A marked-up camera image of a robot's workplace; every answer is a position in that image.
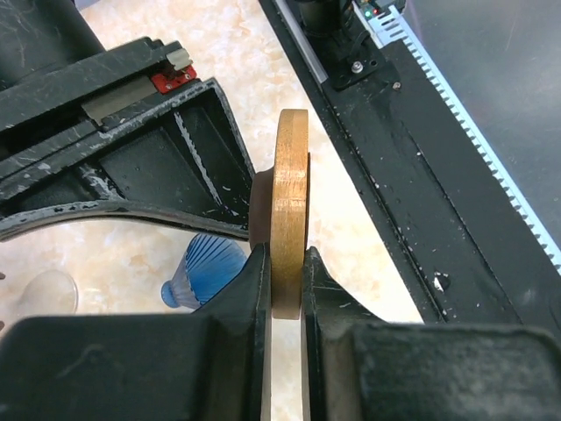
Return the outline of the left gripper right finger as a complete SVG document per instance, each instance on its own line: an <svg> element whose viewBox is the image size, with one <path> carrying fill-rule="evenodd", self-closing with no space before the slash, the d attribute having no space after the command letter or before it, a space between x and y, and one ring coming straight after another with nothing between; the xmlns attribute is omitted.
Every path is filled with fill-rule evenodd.
<svg viewBox="0 0 561 421"><path fill-rule="evenodd" d="M385 322L315 248L302 275L305 419L559 419L560 348L546 332Z"/></svg>

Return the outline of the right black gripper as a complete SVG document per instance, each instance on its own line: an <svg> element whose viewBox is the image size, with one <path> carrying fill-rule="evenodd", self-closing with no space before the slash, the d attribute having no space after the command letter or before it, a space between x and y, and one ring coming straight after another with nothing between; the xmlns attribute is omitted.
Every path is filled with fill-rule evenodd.
<svg viewBox="0 0 561 421"><path fill-rule="evenodd" d="M253 176L178 43L108 50L72 1L2 2L2 240L87 218L245 240Z"/></svg>

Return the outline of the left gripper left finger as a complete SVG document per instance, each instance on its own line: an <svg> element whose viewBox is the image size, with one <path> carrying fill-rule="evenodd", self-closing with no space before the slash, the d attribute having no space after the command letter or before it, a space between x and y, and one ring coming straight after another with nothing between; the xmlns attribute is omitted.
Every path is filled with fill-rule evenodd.
<svg viewBox="0 0 561 421"><path fill-rule="evenodd" d="M267 420L270 255L192 313L26 318L1 341L4 420Z"/></svg>

